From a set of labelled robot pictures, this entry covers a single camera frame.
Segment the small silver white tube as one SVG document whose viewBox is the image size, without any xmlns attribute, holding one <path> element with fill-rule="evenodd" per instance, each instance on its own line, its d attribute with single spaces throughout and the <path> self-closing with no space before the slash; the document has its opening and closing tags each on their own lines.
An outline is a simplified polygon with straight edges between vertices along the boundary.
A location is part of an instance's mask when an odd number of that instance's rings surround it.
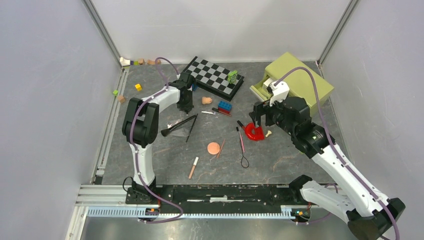
<svg viewBox="0 0 424 240">
<path fill-rule="evenodd" d="M 209 115 L 215 115 L 216 114 L 215 112 L 212 112 L 212 111 L 201 111 L 201 113 L 209 114 Z"/>
</svg>

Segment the small wooden cube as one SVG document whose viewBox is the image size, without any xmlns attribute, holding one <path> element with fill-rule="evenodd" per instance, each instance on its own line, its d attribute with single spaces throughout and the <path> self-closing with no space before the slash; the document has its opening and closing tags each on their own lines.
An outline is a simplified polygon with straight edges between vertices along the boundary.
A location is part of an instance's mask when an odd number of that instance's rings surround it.
<svg viewBox="0 0 424 240">
<path fill-rule="evenodd" d="M 118 95 L 118 96 L 116 97 L 116 99 L 118 100 L 118 102 L 119 102 L 120 104 L 123 104 L 123 103 L 126 101 L 126 99 L 125 99 L 125 97 L 124 97 L 123 95 Z"/>
</svg>

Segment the large black powder brush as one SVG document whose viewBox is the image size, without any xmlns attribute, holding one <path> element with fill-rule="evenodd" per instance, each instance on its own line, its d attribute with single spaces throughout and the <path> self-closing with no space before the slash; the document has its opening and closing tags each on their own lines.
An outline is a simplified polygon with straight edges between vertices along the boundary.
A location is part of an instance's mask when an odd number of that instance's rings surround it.
<svg viewBox="0 0 424 240">
<path fill-rule="evenodd" d="M 160 131 L 160 133 L 161 133 L 161 135 L 162 135 L 163 137 L 166 137 L 166 136 L 168 136 L 168 135 L 169 135 L 172 131 L 176 130 L 178 127 L 180 127 L 180 126 L 184 125 L 185 123 L 189 122 L 190 120 L 194 119 L 195 117 L 197 117 L 197 115 L 192 115 L 192 116 L 188 117 L 187 119 L 184 119 L 184 120 L 182 120 L 182 121 L 180 121 L 180 122 L 178 122 L 178 123 L 176 123 L 176 124 L 172 125 L 172 126 L 171 126 L 171 127 L 169 127 L 169 128 L 166 128 L 166 129 L 161 130 L 161 131 Z"/>
</svg>

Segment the green toy figure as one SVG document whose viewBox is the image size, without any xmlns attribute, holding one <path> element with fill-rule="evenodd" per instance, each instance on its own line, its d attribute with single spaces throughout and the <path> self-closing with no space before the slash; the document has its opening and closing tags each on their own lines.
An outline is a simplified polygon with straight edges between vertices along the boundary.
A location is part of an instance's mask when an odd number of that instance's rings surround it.
<svg viewBox="0 0 424 240">
<path fill-rule="evenodd" d="M 227 74 L 227 81 L 229 84 L 234 85 L 237 81 L 237 76 L 238 76 L 238 71 L 234 70 L 234 71 L 230 71 Z"/>
</svg>

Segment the dark red lip gloss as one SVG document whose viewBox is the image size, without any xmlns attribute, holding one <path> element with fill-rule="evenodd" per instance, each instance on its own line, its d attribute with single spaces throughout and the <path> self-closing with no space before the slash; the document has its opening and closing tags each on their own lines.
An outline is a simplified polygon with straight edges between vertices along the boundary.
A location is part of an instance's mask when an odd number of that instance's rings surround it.
<svg viewBox="0 0 424 240">
<path fill-rule="evenodd" d="M 225 112 L 225 111 L 222 111 L 222 110 L 220 110 L 220 109 L 218 109 L 218 108 L 212 108 L 212 111 L 214 111 L 214 112 L 217 112 L 217 113 L 220 113 L 220 114 L 223 114 L 223 115 L 225 115 L 225 116 L 228 116 L 228 117 L 231 117 L 232 115 L 231 114 L 229 114 L 229 113 L 227 113 L 227 112 Z"/>
</svg>

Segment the green drawer cabinet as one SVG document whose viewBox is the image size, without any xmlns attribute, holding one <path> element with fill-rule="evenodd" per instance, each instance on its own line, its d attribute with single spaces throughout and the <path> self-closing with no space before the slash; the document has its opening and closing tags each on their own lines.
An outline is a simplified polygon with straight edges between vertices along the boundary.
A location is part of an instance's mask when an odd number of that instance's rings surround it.
<svg viewBox="0 0 424 240">
<path fill-rule="evenodd" d="M 289 52 L 284 53 L 279 58 L 270 63 L 264 70 L 262 80 L 255 85 L 251 85 L 250 91 L 261 102 L 269 100 L 272 95 L 268 93 L 267 90 L 262 88 L 263 82 L 268 78 L 271 78 L 274 81 L 278 81 L 286 73 L 296 67 L 304 67 L 311 72 L 315 80 L 319 104 L 322 106 L 329 98 L 331 92 L 334 90 L 334 87 Z M 296 70 L 287 76 L 283 81 L 288 84 L 288 96 L 304 98 L 307 105 L 310 107 L 310 116 L 315 116 L 318 113 L 318 107 L 313 83 L 310 76 L 304 70 Z"/>
</svg>

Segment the white chess pawn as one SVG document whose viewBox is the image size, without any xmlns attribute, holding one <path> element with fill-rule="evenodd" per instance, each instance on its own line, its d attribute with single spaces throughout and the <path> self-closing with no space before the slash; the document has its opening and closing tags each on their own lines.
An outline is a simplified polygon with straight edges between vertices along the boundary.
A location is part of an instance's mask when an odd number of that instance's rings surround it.
<svg viewBox="0 0 424 240">
<path fill-rule="evenodd" d="M 270 136 L 272 134 L 272 132 L 270 130 L 267 131 L 267 133 L 265 134 L 265 137 L 267 138 L 268 136 Z"/>
</svg>

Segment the small yellow cube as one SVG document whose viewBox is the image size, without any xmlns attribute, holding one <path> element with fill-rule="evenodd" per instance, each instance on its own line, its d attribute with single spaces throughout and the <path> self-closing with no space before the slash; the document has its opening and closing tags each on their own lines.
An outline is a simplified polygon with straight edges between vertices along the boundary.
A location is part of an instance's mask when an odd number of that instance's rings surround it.
<svg viewBox="0 0 424 240">
<path fill-rule="evenodd" d="M 137 91 L 141 91 L 143 89 L 140 84 L 136 84 L 135 88 L 136 88 Z"/>
</svg>

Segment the wooden blocks in corner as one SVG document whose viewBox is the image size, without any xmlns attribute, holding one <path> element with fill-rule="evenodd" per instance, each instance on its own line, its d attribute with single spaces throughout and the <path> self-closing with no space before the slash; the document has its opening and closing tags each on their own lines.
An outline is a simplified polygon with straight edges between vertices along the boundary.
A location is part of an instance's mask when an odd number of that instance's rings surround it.
<svg viewBox="0 0 424 240">
<path fill-rule="evenodd" d="M 150 59 L 143 59 L 139 58 L 137 60 L 130 60 L 126 59 L 124 57 L 119 58 L 119 63 L 122 67 L 129 67 L 129 66 L 137 66 L 137 65 L 160 65 L 162 63 L 161 59 L 158 60 L 150 60 Z"/>
</svg>

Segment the white cube box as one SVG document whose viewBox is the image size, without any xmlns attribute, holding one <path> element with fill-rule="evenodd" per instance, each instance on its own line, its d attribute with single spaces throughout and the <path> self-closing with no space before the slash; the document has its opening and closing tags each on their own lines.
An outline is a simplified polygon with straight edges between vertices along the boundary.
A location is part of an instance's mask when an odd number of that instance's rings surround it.
<svg viewBox="0 0 424 240">
<path fill-rule="evenodd" d="M 270 86 L 273 82 L 274 82 L 274 80 L 273 80 L 273 79 L 268 78 L 267 80 L 265 80 L 265 81 L 262 83 L 262 88 L 263 88 L 265 91 L 267 91 L 268 87 L 269 87 L 269 86 Z"/>
</svg>

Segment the blue red toy brick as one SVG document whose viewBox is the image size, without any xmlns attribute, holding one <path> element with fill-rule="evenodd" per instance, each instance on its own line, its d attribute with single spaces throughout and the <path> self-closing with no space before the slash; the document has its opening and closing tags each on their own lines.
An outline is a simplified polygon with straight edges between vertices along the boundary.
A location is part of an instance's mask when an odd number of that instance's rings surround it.
<svg viewBox="0 0 424 240">
<path fill-rule="evenodd" d="M 218 103 L 218 110 L 227 114 L 231 113 L 232 107 L 232 104 L 222 100 Z"/>
</svg>

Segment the black white chessboard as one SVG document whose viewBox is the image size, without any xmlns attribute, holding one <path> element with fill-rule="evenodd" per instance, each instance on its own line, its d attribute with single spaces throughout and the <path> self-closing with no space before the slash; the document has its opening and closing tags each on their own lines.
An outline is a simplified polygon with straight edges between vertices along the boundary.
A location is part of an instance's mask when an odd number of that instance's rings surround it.
<svg viewBox="0 0 424 240">
<path fill-rule="evenodd" d="M 234 84 L 228 82 L 229 69 L 195 56 L 184 68 L 196 79 L 196 85 L 226 101 L 231 101 L 244 83 L 245 77 L 238 74 Z"/>
</svg>

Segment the clear plastic wrapper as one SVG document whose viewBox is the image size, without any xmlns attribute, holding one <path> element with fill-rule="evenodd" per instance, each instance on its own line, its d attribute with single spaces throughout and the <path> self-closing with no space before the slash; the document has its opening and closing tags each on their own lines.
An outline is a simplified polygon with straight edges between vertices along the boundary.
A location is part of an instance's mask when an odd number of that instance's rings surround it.
<svg viewBox="0 0 424 240">
<path fill-rule="evenodd" d="M 171 126 L 175 125 L 176 123 L 183 121 L 183 119 L 178 119 L 176 121 L 173 122 L 169 122 L 167 127 L 170 128 Z M 187 137 L 189 135 L 189 130 L 190 128 L 188 127 L 188 123 L 190 121 L 186 122 L 185 124 L 183 124 L 182 126 L 178 127 L 177 129 L 173 130 L 169 136 L 174 136 L 174 137 Z"/>
</svg>

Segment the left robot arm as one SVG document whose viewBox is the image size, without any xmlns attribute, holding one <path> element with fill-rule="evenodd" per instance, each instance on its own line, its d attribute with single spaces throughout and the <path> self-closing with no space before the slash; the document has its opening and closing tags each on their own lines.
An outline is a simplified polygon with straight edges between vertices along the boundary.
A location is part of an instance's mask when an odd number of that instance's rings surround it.
<svg viewBox="0 0 424 240">
<path fill-rule="evenodd" d="M 133 156 L 134 177 L 130 190 L 145 204 L 157 198 L 152 147 L 159 131 L 160 113 L 176 105 L 179 111 L 188 114 L 194 108 L 192 85 L 196 83 L 194 76 L 183 72 L 158 92 L 142 99 L 133 97 L 128 102 L 122 134 Z"/>
</svg>

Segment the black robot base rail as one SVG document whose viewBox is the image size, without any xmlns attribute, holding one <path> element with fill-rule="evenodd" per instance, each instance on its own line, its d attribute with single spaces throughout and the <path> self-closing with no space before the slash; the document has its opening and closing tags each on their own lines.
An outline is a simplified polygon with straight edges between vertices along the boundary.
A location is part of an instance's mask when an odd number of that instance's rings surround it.
<svg viewBox="0 0 424 240">
<path fill-rule="evenodd" d="M 277 214 L 281 206 L 303 206 L 308 202 L 288 185 L 219 184 L 157 185 L 154 197 L 142 186 L 129 187 L 125 203 L 159 206 L 161 214 Z"/>
</svg>

